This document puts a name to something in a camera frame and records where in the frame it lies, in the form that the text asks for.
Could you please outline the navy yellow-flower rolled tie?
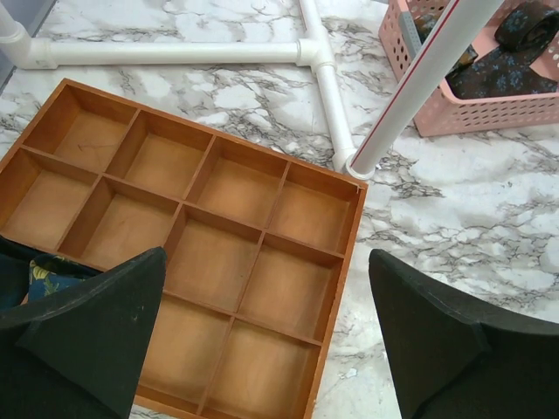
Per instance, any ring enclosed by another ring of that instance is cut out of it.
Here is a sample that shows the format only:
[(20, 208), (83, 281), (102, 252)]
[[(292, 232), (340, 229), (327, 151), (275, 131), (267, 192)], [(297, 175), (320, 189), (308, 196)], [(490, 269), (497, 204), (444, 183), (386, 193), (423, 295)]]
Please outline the navy yellow-flower rolled tie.
[(100, 272), (95, 269), (61, 256), (39, 255), (30, 261), (28, 301), (76, 286), (98, 274)]

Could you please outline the wooden compartment tray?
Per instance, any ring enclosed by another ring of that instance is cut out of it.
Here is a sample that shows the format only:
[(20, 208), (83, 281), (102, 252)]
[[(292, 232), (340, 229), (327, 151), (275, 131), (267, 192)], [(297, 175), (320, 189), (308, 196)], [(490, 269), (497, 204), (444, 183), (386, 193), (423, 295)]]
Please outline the wooden compartment tray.
[(1, 154), (1, 233), (98, 270), (166, 251), (137, 405), (308, 418), (366, 191), (64, 79)]

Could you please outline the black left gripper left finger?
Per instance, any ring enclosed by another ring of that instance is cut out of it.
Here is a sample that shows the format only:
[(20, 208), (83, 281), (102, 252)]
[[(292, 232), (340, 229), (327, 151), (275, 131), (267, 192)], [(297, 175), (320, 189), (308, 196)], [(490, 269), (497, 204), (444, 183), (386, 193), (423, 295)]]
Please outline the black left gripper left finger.
[(1, 249), (1, 415), (126, 418), (161, 304), (160, 247), (29, 302), (30, 261)]

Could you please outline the white PVC pipe frame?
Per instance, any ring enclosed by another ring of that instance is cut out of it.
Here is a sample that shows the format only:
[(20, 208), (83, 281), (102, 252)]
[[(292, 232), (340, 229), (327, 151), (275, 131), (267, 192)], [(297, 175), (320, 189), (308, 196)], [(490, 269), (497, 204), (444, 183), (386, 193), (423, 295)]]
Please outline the white PVC pipe frame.
[[(355, 143), (396, 82), (377, 36), (376, 1), (321, 1), (337, 80)], [(295, 1), (58, 1), (40, 35), (71, 42), (286, 42), (303, 34)], [(1, 92), (1, 148), (7, 150), (64, 78), (135, 100), (327, 166), (333, 147), (315, 76), (295, 65), (171, 65), (16, 70)], [(407, 127), (378, 164), (403, 165), (423, 181), (493, 180), (509, 155), (495, 133), (423, 139)]]

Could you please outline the dark blue-flowered tie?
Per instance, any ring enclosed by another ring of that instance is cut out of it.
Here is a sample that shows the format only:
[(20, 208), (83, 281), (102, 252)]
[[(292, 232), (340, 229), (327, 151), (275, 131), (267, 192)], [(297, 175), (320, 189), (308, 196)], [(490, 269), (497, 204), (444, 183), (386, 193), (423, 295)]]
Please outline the dark blue-flowered tie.
[(531, 65), (558, 32), (558, 10), (539, 1), (521, 3), (494, 33), (498, 47), (483, 57), (468, 46), (445, 79), (460, 100), (554, 93), (558, 83)]

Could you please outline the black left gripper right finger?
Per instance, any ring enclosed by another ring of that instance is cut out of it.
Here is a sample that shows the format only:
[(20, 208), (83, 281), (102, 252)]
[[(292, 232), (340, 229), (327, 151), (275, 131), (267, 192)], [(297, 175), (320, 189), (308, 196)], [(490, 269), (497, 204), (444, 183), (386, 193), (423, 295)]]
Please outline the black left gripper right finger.
[(558, 325), (369, 254), (369, 282), (403, 418), (556, 418)]

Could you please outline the pink perforated plastic basket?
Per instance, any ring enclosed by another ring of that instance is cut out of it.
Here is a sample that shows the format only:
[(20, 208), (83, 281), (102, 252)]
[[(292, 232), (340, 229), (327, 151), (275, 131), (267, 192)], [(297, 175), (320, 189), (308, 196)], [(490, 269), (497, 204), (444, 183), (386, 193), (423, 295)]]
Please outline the pink perforated plastic basket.
[[(442, 11), (446, 1), (390, 1), (379, 29), (379, 38), (396, 79), (401, 79), (416, 53), (402, 28), (407, 17)], [(531, 94), (457, 99), (442, 81), (414, 117), (419, 134), (431, 137), (558, 122), (558, 94)]]

